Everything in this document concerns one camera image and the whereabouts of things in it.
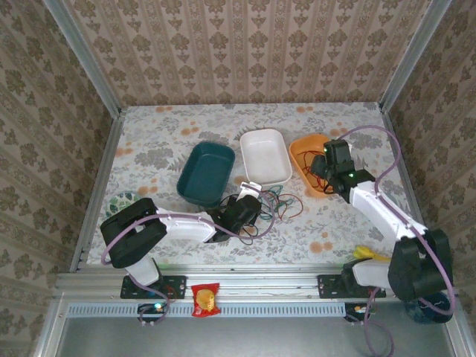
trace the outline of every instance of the red snack bag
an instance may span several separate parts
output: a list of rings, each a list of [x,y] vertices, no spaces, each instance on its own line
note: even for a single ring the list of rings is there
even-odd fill
[[[206,318],[219,314],[221,311],[216,307],[215,296],[220,287],[219,283],[202,284],[192,286],[193,292],[193,314],[195,318]]]

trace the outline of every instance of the small round object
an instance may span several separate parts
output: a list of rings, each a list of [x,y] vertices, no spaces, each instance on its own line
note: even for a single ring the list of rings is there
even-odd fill
[[[129,207],[139,199],[141,199],[141,197],[132,191],[119,193],[109,200],[109,203],[106,206],[106,217],[109,218],[114,216],[117,212]]]

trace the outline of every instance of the aluminum frame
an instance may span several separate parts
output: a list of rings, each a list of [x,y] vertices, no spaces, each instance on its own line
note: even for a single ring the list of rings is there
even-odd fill
[[[116,119],[120,114],[120,101],[100,70],[100,66],[89,50],[73,16],[69,13],[63,0],[45,0],[45,5],[50,10],[54,21],[58,24],[74,54],[76,54],[112,118]]]
[[[402,60],[380,99],[380,106],[384,112],[389,112],[395,103],[450,4],[451,0],[433,0],[428,6]]]
[[[109,173],[126,112],[116,120],[108,138],[106,150],[94,185],[91,203],[88,206],[80,241],[74,253],[70,273],[60,274],[57,288],[53,293],[51,306],[36,351],[35,357],[55,356],[60,345],[66,322],[66,313],[70,303],[137,303],[143,300],[120,299],[120,287],[123,272],[110,266],[89,266],[86,264],[87,253],[94,234],[97,216],[103,200]],[[387,129],[393,131],[390,118],[383,114]],[[412,214],[421,221],[421,214],[408,178],[405,164],[400,161],[399,172],[408,204]],[[187,285],[200,283],[220,283],[220,302],[222,303],[329,303],[329,302],[365,302],[366,299],[320,299],[317,289],[317,275],[340,274],[339,264],[300,264],[300,265],[223,265],[223,266],[168,266],[162,269],[164,275],[185,275]],[[176,303],[190,304],[192,294],[187,289],[185,299]],[[392,294],[379,303],[398,303]],[[475,356],[475,343],[469,331],[463,309],[458,301],[457,312],[446,324],[448,343],[456,356]]]

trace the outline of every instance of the orange bowl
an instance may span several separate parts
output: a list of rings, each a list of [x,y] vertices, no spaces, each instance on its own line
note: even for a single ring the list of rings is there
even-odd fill
[[[289,146],[289,155],[291,156],[292,163],[296,167],[300,176],[304,180],[304,184],[309,189],[312,196],[318,198],[329,197],[324,193],[324,189],[318,186],[318,180],[311,173],[305,172],[305,167],[311,166],[314,160],[315,154],[309,151],[322,152],[324,154],[324,143],[330,139],[321,134],[311,134],[301,139],[293,141]],[[327,184],[327,181],[321,180],[323,186]]]

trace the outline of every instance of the white bowl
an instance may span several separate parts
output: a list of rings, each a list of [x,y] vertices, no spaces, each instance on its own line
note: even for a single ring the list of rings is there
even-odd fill
[[[245,133],[239,140],[246,177],[264,189],[284,184],[292,176],[286,145],[280,132],[274,129]]]

